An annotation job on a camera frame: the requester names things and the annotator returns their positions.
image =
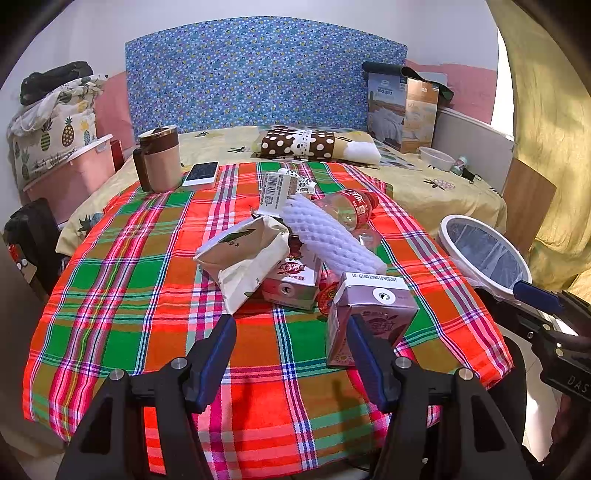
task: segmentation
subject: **screw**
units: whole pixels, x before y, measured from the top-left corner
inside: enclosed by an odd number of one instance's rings
[[[109,374],[109,378],[111,380],[121,380],[123,378],[123,376],[125,375],[125,371],[121,370],[120,368],[115,368],[115,370],[113,370],[110,374]]]
[[[396,359],[396,366],[402,369],[407,369],[410,368],[410,366],[413,364],[413,362],[406,358],[405,356],[399,356]]]
[[[474,373],[469,368],[461,368],[457,374],[460,375],[462,380],[472,380],[474,378]]]
[[[170,362],[170,366],[175,370],[182,370],[187,366],[187,359],[183,356],[178,356]]]

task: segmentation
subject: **mug lid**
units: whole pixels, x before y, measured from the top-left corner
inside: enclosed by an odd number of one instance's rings
[[[165,125],[163,127],[156,127],[138,135],[138,138],[158,138],[165,135],[176,133],[176,125]]]

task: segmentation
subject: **pink wall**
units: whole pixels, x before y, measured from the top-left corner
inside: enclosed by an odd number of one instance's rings
[[[95,101],[96,136],[111,134],[121,140],[121,148],[135,145],[134,128],[127,98],[127,72],[109,77],[103,93]]]
[[[453,63],[419,65],[412,60],[407,60],[406,65],[418,72],[445,73],[447,86],[454,92],[450,107],[487,124],[491,123],[495,106],[496,71]]]

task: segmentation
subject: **brown mug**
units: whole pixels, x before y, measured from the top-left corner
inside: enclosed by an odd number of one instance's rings
[[[176,125],[158,127],[139,136],[135,169],[145,192],[168,192],[181,185],[181,159]]]

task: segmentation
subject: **floor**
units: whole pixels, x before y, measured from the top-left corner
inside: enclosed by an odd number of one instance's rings
[[[542,460],[551,444],[550,430],[558,409],[560,394],[540,381],[541,364],[531,351],[530,344],[513,333],[499,327],[521,349],[527,369],[527,420],[523,444]],[[63,454],[34,458],[15,450],[15,455],[32,480],[54,480]],[[291,475],[286,480],[362,480],[367,476],[345,462],[335,462],[320,469]]]

